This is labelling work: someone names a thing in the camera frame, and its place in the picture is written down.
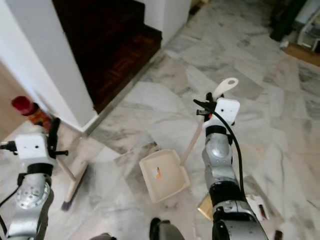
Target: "black wire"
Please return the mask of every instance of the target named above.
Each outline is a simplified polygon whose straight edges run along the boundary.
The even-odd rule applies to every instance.
[[[14,190],[9,196],[7,196],[7,197],[0,203],[0,208],[1,208],[1,206],[2,206],[3,204],[5,204],[5,203],[18,191],[19,187],[20,187],[20,186],[18,186],[18,187],[16,188],[16,190]],[[7,229],[7,226],[6,226],[6,224],[5,224],[5,221],[4,221],[3,218],[1,217],[1,215],[0,215],[0,225],[1,225],[1,227],[2,227],[2,230],[3,230],[4,235],[7,235],[8,229]]]
[[[236,139],[236,136],[234,134],[234,132],[231,130],[230,126],[228,125],[228,123],[215,111],[213,112],[213,115],[215,115],[226,127],[226,129],[228,129],[229,133],[231,134],[231,137],[234,140],[234,144],[236,147],[236,151],[238,152],[238,160],[239,160],[239,177],[240,177],[240,190],[243,194],[243,196],[245,196],[245,188],[244,188],[244,176],[243,176],[243,170],[242,170],[242,156],[241,156],[241,151],[240,151],[240,147],[239,147],[239,143]]]

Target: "beige dustpan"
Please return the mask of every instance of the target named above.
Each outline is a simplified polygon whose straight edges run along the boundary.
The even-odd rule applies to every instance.
[[[151,201],[158,203],[190,186],[184,166],[201,133],[203,123],[196,130],[183,159],[176,150],[160,150],[140,160],[140,168],[148,188]]]

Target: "staircase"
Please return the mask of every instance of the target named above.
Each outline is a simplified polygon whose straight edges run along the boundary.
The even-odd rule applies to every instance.
[[[100,113],[160,49],[134,0],[53,0],[74,58]]]

